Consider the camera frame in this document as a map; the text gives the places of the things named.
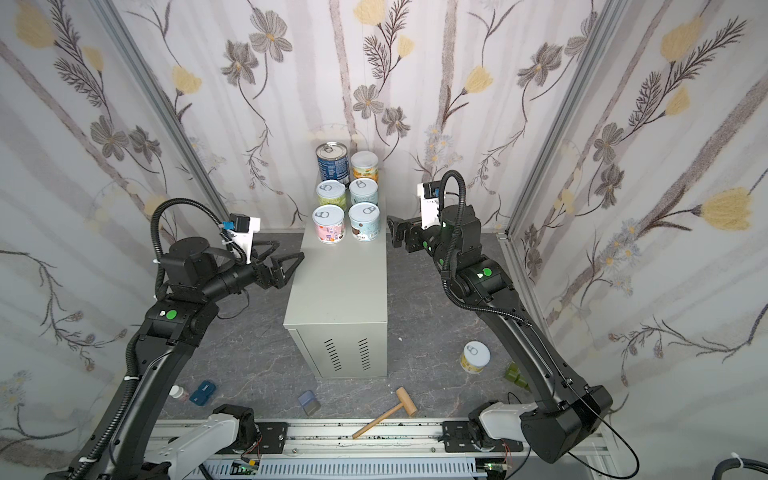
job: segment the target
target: white cable tie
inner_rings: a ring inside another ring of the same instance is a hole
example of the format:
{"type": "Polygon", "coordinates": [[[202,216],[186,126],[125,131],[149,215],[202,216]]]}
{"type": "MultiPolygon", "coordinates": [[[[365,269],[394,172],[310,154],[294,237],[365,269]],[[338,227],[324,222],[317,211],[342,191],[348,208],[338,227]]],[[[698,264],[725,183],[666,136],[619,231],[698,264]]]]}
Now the white cable tie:
{"type": "Polygon", "coordinates": [[[742,459],[741,459],[741,457],[739,457],[739,454],[738,454],[738,453],[736,453],[736,452],[731,452],[731,453],[730,453],[730,456],[732,456],[732,457],[734,457],[734,458],[737,458],[737,459],[739,460],[739,468],[744,468],[744,460],[742,460],[742,459]]]}

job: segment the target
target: black robotic arm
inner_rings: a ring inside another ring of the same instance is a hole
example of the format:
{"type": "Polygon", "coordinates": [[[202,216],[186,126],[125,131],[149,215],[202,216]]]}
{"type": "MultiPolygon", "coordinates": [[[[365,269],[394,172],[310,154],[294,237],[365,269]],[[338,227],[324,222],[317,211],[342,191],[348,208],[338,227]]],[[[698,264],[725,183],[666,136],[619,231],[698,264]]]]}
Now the black robotic arm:
{"type": "MultiPolygon", "coordinates": [[[[241,230],[238,227],[247,222],[245,219],[230,216],[234,231],[241,230]]],[[[247,232],[247,225],[244,228],[242,231],[247,232]]],[[[194,200],[174,198],[157,208],[151,220],[158,263],[157,302],[128,342],[126,376],[93,436],[73,458],[69,470],[48,474],[46,480],[168,478],[165,474],[169,465],[145,463],[144,452],[171,386],[219,313],[216,303],[254,283],[264,289],[282,288],[304,259],[303,253],[272,256],[268,266],[267,257],[280,244],[267,241],[253,243],[251,261],[246,263],[243,249],[232,242],[231,231],[224,228],[213,212],[194,200]],[[193,205],[205,212],[221,229],[227,250],[211,247],[202,237],[188,237],[163,253],[158,221],[166,208],[176,204],[193,205]],[[260,253],[257,246],[269,248],[260,253]],[[219,266],[216,257],[223,257],[225,263],[219,266]]],[[[233,407],[223,413],[239,417],[241,429],[253,428],[252,411],[239,412],[233,407]]],[[[238,439],[246,437],[238,433],[238,439]]]]}
{"type": "Polygon", "coordinates": [[[590,386],[550,344],[522,305],[504,269],[482,253],[480,220],[465,205],[464,180],[451,170],[424,184],[426,199],[439,198],[439,224],[422,228],[421,218],[388,217],[392,245],[425,250],[440,272],[443,288],[458,307],[471,310],[499,338],[533,392],[536,409],[520,415],[525,440],[553,463],[598,427],[613,400],[603,386],[590,386]],[[458,204],[445,206],[449,178],[458,182],[458,204]]]}

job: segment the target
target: mallet handle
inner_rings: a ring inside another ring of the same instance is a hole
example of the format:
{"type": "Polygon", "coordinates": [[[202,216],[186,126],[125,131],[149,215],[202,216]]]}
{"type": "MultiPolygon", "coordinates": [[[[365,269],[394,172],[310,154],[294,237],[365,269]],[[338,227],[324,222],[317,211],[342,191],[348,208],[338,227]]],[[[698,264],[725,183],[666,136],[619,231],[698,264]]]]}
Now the mallet handle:
{"type": "Polygon", "coordinates": [[[353,433],[353,435],[352,435],[352,438],[353,438],[354,440],[357,440],[357,438],[358,438],[359,436],[361,436],[363,433],[365,433],[365,432],[368,432],[370,429],[372,429],[373,427],[375,427],[376,425],[378,425],[378,424],[379,424],[379,422],[381,422],[383,419],[386,419],[386,418],[387,418],[387,417],[389,417],[391,414],[393,414],[394,412],[397,412],[397,411],[398,411],[398,410],[400,410],[401,408],[402,408],[402,402],[401,402],[401,403],[399,403],[399,404],[398,404],[396,407],[394,407],[394,408],[390,409],[388,412],[386,412],[386,413],[382,414],[382,415],[381,415],[379,418],[377,418],[377,419],[376,419],[376,420],[374,420],[373,422],[370,422],[368,425],[366,425],[366,426],[362,427],[360,430],[358,430],[357,432],[353,433]]]}

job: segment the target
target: robotic arm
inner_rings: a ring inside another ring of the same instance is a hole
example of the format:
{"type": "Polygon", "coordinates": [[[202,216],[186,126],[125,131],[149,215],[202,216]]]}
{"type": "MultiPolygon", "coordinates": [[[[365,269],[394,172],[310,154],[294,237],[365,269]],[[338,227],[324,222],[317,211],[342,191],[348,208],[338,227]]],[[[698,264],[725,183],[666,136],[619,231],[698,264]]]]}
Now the robotic arm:
{"type": "Polygon", "coordinates": [[[480,220],[465,205],[461,175],[451,170],[441,181],[420,188],[422,205],[431,202],[434,207],[438,200],[437,217],[429,207],[422,207],[425,218],[387,217],[392,246],[405,241],[408,252],[425,250],[432,257],[446,295],[456,306],[476,312],[496,334],[535,398],[535,404],[497,403],[480,412],[479,441],[524,439],[540,458],[554,463],[594,432],[613,399],[603,386],[588,385],[560,357],[531,320],[507,273],[482,253],[480,220]],[[458,182],[458,204],[446,207],[445,186],[451,177],[458,182]]]}
{"type": "MultiPolygon", "coordinates": [[[[477,415],[478,447],[487,447],[484,443],[491,442],[489,439],[524,439],[539,457],[553,463],[594,432],[613,400],[603,386],[589,386],[560,357],[531,321],[504,269],[482,254],[480,221],[465,204],[461,175],[451,170],[441,181],[422,187],[420,197],[438,203],[431,210],[432,218],[388,217],[392,245],[400,247],[405,241],[409,252],[425,250],[432,257],[448,298],[459,308],[476,312],[491,328],[535,396],[535,403],[528,405],[497,403],[484,408],[477,415]],[[451,177],[458,182],[458,204],[446,207],[445,185],[451,177]]],[[[422,209],[422,215],[429,216],[429,212],[429,208],[422,209]]],[[[198,429],[159,451],[144,454],[171,386],[218,314],[216,302],[252,283],[264,289],[282,288],[303,260],[303,253],[292,253],[271,257],[271,266],[267,266],[266,258],[279,244],[255,243],[269,248],[261,254],[252,250],[255,229],[257,225],[243,216],[231,216],[230,222],[221,223],[193,200],[171,199],[157,208],[151,221],[158,263],[157,302],[128,342],[126,376],[93,436],[69,470],[46,475],[46,480],[182,478],[216,452],[244,452],[255,444],[253,410],[222,406],[198,429]],[[163,253],[159,219],[175,204],[191,204],[208,214],[221,228],[227,250],[211,247],[204,238],[190,237],[163,253]],[[218,266],[215,257],[227,262],[218,266]],[[284,267],[290,260],[293,264],[284,267]]]]}
{"type": "Polygon", "coordinates": [[[128,342],[126,376],[93,436],[72,460],[69,470],[46,475],[46,480],[181,478],[225,447],[242,452],[250,446],[256,438],[253,410],[222,406],[200,428],[169,444],[169,447],[175,444],[175,449],[155,452],[147,461],[144,457],[152,428],[171,386],[219,313],[216,303],[253,283],[264,289],[282,288],[304,259],[303,253],[274,256],[270,258],[271,266],[267,266],[267,257],[280,244],[256,242],[254,245],[269,248],[263,253],[251,249],[253,227],[248,217],[240,215],[232,215],[230,222],[221,223],[213,212],[194,200],[174,198],[157,208],[151,221],[158,263],[157,302],[147,311],[141,328],[128,342]],[[208,214],[221,229],[227,250],[211,247],[204,238],[189,237],[177,241],[168,253],[163,253],[158,223],[163,211],[175,204],[193,205],[208,214]],[[238,238],[243,234],[250,237],[246,243],[238,238]],[[245,254],[241,245],[248,247],[249,254],[245,254]],[[235,257],[230,249],[239,256],[235,257]],[[218,266],[215,257],[227,261],[218,266]],[[290,266],[284,265],[291,260],[290,266]],[[201,449],[201,443],[194,440],[206,430],[213,435],[207,435],[207,443],[201,449]],[[197,459],[191,459],[196,463],[182,472],[180,462],[189,464],[192,452],[197,453],[192,455],[197,459]]]}

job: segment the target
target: floral wallpaper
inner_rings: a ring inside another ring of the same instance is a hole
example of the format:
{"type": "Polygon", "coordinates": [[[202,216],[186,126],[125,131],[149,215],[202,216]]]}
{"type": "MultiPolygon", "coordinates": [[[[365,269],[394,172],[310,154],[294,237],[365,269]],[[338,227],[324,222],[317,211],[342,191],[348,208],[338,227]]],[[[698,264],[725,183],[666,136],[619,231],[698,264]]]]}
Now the floral wallpaper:
{"type": "Polygon", "coordinates": [[[390,214],[460,170],[506,227],[598,19],[580,0],[117,0],[225,204],[303,228],[315,149],[377,153],[390,214]]]}
{"type": "MultiPolygon", "coordinates": [[[[154,301],[155,207],[205,197],[87,3],[0,12],[0,470],[40,478],[69,463],[124,375],[154,301]]],[[[210,236],[209,222],[168,211],[162,241],[210,236]]]]}
{"type": "Polygon", "coordinates": [[[767,7],[630,2],[513,230],[544,323],[613,395],[641,478],[765,456],[767,7]]]}

